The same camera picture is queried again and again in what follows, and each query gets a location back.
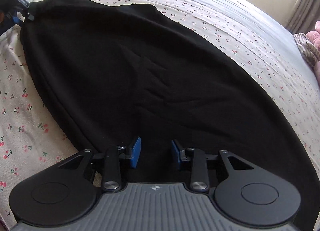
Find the grey patterned right curtain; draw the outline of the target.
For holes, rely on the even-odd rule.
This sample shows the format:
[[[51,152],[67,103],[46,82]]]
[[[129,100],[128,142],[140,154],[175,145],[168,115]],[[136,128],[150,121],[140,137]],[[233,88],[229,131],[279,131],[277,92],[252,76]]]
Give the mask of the grey patterned right curtain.
[[[296,0],[285,28],[291,33],[306,33],[319,20],[319,0]]]

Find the pink grey folded quilt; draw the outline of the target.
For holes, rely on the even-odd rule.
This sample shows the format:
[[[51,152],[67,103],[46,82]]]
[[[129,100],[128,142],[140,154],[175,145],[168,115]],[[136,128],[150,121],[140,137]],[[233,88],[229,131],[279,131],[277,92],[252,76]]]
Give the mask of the pink grey folded quilt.
[[[317,57],[317,61],[313,67],[313,70],[314,70],[314,73],[315,73],[315,76],[316,76],[316,79],[319,83],[319,80],[320,80],[320,77],[319,77],[319,47],[320,47],[320,21],[316,21],[315,23],[315,30],[313,31],[309,31],[306,36],[308,37],[308,39],[312,42],[312,44],[314,45],[314,47],[316,48],[317,50],[317,54],[316,54],[316,57]]]

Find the cherry print bed sheet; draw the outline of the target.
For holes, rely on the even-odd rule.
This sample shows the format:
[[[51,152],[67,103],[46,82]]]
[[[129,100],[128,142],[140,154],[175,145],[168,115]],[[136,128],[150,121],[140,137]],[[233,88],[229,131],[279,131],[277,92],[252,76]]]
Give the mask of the cherry print bed sheet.
[[[239,22],[192,0],[93,0],[110,6],[150,3],[221,48],[273,99],[319,169],[319,85]],[[1,228],[15,225],[8,199],[25,178],[75,153],[29,75],[15,26],[1,36]]]

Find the striped folded cloth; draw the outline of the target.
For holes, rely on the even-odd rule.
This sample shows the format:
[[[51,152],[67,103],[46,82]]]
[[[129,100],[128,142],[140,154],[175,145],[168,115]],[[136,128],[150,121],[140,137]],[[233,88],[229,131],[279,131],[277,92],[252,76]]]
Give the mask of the striped folded cloth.
[[[304,33],[294,34],[293,37],[302,58],[311,68],[314,68],[319,62],[319,50]]]

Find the black pants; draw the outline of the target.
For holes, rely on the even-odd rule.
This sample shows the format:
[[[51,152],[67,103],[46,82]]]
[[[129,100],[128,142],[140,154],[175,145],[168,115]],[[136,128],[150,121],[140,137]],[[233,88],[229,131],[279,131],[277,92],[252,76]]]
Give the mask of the black pants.
[[[153,5],[43,0],[20,40],[45,106],[78,149],[105,152],[142,140],[144,176],[171,176],[172,139],[208,153],[228,150],[288,180],[312,230],[319,179],[272,98],[236,62]]]

